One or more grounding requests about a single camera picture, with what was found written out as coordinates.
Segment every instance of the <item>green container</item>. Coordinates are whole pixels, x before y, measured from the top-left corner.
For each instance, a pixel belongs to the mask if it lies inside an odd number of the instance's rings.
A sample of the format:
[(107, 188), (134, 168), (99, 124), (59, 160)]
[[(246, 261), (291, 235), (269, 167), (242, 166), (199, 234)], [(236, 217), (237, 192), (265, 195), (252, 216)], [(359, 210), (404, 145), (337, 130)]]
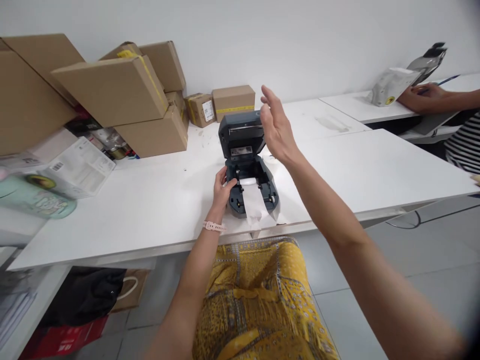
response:
[(0, 206), (42, 218), (63, 219), (75, 210), (77, 201), (29, 184), (0, 167)]

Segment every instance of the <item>white box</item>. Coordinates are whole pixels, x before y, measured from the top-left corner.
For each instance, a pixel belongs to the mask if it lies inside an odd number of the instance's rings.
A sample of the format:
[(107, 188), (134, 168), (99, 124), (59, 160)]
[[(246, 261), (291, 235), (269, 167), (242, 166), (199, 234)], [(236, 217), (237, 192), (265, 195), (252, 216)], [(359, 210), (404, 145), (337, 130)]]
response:
[(19, 170), (31, 184), (82, 199), (95, 196), (114, 168), (115, 163), (82, 136), (49, 164)]
[(402, 95), (419, 75), (418, 71), (390, 67), (383, 72), (380, 80), (377, 81), (368, 95), (368, 99), (378, 107), (389, 106)]
[(75, 144), (78, 138), (66, 128), (47, 137), (44, 141), (28, 150), (16, 154), (0, 156), (0, 166), (15, 170), (38, 165), (47, 165), (69, 146)]

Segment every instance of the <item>pink watch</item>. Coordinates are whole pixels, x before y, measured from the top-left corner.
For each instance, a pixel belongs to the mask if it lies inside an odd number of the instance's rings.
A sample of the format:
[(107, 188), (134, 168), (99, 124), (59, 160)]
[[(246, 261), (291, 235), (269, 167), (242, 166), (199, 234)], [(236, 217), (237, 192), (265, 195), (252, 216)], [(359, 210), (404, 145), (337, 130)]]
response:
[(204, 221), (203, 222), (203, 227), (207, 230), (213, 230), (213, 231), (218, 231), (218, 232), (226, 232), (227, 228), (223, 225), (218, 225), (214, 222), (211, 221)]

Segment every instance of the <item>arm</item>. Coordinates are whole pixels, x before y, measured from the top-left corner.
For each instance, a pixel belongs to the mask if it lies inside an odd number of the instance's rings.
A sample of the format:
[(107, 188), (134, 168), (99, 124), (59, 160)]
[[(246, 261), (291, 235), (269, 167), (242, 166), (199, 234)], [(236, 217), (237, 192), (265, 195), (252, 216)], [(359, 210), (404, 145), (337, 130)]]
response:
[[(417, 93), (423, 89), (428, 89), (428, 92), (418, 95)], [(408, 88), (398, 98), (398, 102), (421, 115), (460, 112), (480, 108), (480, 89), (451, 92), (429, 83)]]
[[(237, 183), (225, 186), (227, 168), (215, 177), (213, 204), (205, 220), (222, 224), (230, 190)], [(219, 244), (218, 231), (203, 228), (193, 246), (180, 276), (180, 281), (145, 360), (182, 360), (192, 358), (192, 346), (202, 302), (205, 297), (212, 266)]]
[(270, 89), (262, 91), (268, 149), (288, 169), (388, 358), (451, 359), (461, 352), (459, 335), (387, 263), (352, 211), (302, 155), (280, 100)]

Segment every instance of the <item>printer lid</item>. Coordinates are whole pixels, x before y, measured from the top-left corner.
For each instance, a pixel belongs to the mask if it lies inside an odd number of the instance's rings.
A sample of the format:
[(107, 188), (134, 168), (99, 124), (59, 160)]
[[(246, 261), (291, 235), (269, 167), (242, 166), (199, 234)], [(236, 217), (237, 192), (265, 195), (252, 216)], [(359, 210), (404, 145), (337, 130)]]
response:
[(223, 156), (228, 160), (247, 160), (265, 146), (260, 110), (225, 115), (218, 129)]

